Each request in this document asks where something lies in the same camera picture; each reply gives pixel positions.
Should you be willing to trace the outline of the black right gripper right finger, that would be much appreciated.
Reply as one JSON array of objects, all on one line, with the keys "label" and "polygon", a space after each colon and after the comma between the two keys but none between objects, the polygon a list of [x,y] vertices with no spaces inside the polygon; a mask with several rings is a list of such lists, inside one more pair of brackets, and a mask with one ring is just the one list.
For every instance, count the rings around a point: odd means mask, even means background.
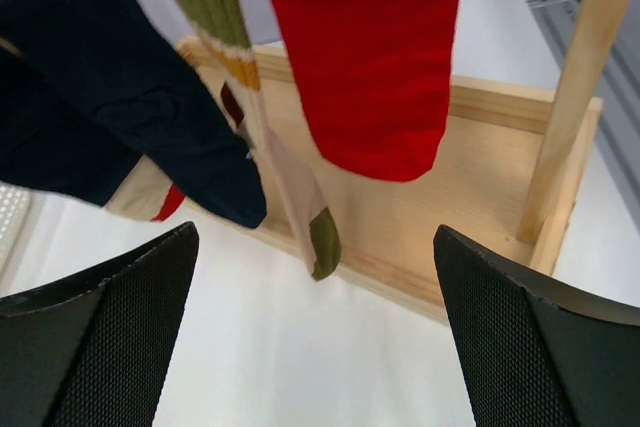
[{"label": "black right gripper right finger", "polygon": [[639,310],[449,226],[434,262],[478,426],[636,426]]}]

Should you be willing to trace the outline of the beige striped green sock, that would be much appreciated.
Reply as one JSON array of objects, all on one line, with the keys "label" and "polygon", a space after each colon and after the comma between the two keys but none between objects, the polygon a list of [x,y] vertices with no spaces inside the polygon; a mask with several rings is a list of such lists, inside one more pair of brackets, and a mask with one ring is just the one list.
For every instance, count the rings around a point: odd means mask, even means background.
[{"label": "beige striped green sock", "polygon": [[237,133],[248,143],[251,153],[265,163],[274,177],[309,274],[316,281],[329,277],[342,253],[338,230],[311,168],[267,120],[257,61],[240,1],[176,2],[207,54],[222,71],[222,109],[233,119]]}]

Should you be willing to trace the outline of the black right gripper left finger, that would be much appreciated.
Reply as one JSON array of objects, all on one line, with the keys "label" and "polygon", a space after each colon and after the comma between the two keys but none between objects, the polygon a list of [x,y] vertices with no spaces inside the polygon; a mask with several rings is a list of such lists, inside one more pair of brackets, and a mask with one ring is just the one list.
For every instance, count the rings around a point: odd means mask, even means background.
[{"label": "black right gripper left finger", "polygon": [[2,298],[2,425],[152,425],[198,251],[186,222]]}]

